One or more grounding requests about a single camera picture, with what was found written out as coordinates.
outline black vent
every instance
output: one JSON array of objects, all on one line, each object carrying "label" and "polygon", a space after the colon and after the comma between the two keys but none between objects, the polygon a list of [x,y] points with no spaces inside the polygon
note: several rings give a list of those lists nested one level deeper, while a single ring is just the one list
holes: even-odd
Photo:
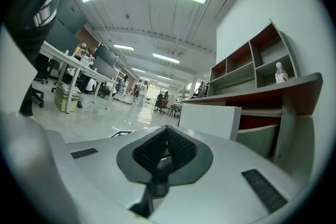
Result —
[{"label": "black vent", "polygon": [[248,170],[242,172],[242,175],[270,213],[287,203],[285,198],[258,170]]},{"label": "black vent", "polygon": [[82,158],[94,153],[97,153],[98,151],[95,148],[88,148],[87,150],[82,150],[82,151],[76,151],[76,152],[71,152],[71,155],[74,159]]}]

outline white desk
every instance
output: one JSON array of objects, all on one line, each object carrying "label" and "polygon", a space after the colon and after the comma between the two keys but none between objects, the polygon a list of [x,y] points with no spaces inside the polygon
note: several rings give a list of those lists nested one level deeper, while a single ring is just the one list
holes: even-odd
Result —
[{"label": "white desk", "polygon": [[[67,99],[67,103],[66,103],[65,113],[67,113],[67,114],[69,113],[69,110],[70,110],[70,101],[71,101],[72,93],[73,93],[73,90],[75,88],[75,83],[76,83],[76,80],[78,78],[78,75],[79,75],[80,71],[83,74],[87,75],[88,77],[91,77],[91,78],[99,81],[99,83],[96,87],[96,91],[94,93],[95,95],[94,95],[94,98],[93,98],[93,103],[96,101],[98,90],[99,90],[102,82],[112,83],[113,87],[115,87],[114,85],[117,83],[115,80],[109,79],[108,77],[105,77],[102,74],[100,74],[100,73],[98,73],[98,72],[96,72],[96,71],[94,71],[90,68],[87,68],[87,67],[83,66],[83,64],[80,61],[78,61],[75,57],[65,55],[62,51],[56,49],[54,46],[52,46],[51,44],[49,44],[46,41],[44,41],[44,43],[41,47],[40,53],[43,54],[44,56],[50,58],[50,59],[56,59],[58,61],[66,63],[66,64],[63,65],[63,68],[62,68],[61,73],[59,75],[59,78],[58,78],[58,81],[57,81],[58,85],[60,85],[60,83],[62,82],[62,79],[63,79],[64,73],[65,73],[65,70],[67,68],[67,65],[70,65],[70,66],[72,66],[76,69],[75,74],[74,74],[74,76],[72,77],[72,80],[71,80],[68,99]],[[109,95],[109,98],[108,98],[105,109],[109,108],[110,101],[112,99],[112,93],[113,93],[113,88],[110,92],[110,95]]]}]

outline window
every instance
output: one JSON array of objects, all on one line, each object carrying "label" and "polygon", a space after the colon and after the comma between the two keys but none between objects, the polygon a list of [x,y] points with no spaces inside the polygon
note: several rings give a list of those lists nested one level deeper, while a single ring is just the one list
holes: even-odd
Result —
[{"label": "window", "polygon": [[166,89],[164,87],[159,87],[159,86],[156,86],[156,85],[153,85],[153,84],[149,83],[149,87],[148,87],[146,97],[156,100],[159,93],[162,93],[162,95],[164,95],[167,91],[168,91],[168,89]]},{"label": "window", "polygon": [[[194,90],[194,92],[198,89],[198,87],[199,87],[200,85],[201,85],[201,84],[200,84],[199,82],[196,82],[196,86],[195,86],[195,90]],[[190,88],[191,88],[191,83],[188,85],[187,90],[190,91]]]}]

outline tiled floor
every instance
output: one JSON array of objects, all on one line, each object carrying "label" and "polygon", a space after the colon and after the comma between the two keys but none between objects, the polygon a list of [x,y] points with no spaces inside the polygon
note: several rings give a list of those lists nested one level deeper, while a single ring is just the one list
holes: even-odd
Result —
[{"label": "tiled floor", "polygon": [[33,98],[33,113],[38,122],[48,130],[59,132],[66,143],[88,141],[110,137],[118,130],[142,130],[164,124],[177,126],[178,118],[168,117],[159,112],[153,112],[153,105],[127,105],[113,100],[108,110],[107,100],[97,97],[92,103],[93,94],[82,94],[82,109],[66,114],[60,112],[54,104],[54,80],[42,85],[34,81],[33,87],[44,92],[44,107],[38,106]]}]

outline white wall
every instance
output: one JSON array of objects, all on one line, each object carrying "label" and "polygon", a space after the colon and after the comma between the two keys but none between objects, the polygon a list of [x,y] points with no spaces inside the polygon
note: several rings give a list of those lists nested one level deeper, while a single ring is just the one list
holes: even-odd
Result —
[{"label": "white wall", "polygon": [[[313,155],[312,172],[323,167],[334,142],[336,116],[335,33],[320,0],[237,0],[217,27],[217,63],[251,37],[271,19],[289,38],[301,75],[320,72],[323,86],[313,118],[313,146],[295,148],[296,158]],[[307,139],[304,135],[296,137]]]}]

